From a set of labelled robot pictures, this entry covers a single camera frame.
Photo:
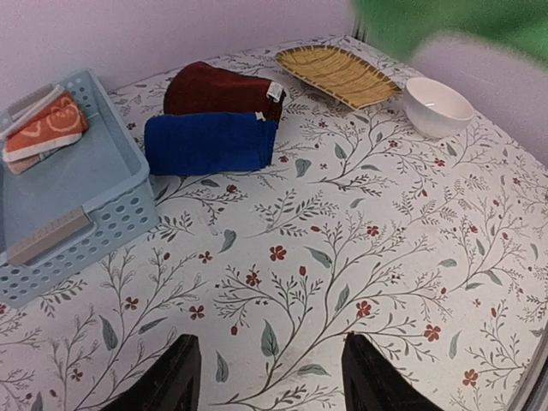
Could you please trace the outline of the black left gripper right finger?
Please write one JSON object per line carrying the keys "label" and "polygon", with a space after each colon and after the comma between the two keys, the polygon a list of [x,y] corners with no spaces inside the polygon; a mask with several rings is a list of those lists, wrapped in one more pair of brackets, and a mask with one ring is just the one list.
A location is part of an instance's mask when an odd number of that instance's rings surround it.
{"label": "black left gripper right finger", "polygon": [[342,377],[347,410],[441,411],[361,334],[351,332],[346,336]]}

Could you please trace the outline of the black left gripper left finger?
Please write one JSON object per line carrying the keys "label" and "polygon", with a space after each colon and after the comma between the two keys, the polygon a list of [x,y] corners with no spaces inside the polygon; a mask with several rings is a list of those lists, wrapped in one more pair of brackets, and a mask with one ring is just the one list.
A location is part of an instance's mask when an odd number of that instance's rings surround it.
{"label": "black left gripper left finger", "polygon": [[103,411],[196,411],[201,353],[198,337],[180,335],[154,364]]}

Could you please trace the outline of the orange bunny pattern towel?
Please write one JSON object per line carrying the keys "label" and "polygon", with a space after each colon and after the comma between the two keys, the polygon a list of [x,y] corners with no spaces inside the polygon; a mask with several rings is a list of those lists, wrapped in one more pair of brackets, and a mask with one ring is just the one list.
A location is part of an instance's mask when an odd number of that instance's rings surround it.
{"label": "orange bunny pattern towel", "polygon": [[56,85],[1,132],[3,162],[19,175],[78,142],[88,128],[80,106],[63,86]]}

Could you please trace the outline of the green towel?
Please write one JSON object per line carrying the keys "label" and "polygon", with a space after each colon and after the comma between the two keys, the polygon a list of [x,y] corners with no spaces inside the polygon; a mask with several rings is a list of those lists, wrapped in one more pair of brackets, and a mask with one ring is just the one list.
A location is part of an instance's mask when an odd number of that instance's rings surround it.
{"label": "green towel", "polygon": [[428,39],[463,34],[547,64],[546,1],[353,1],[380,47],[401,60]]}

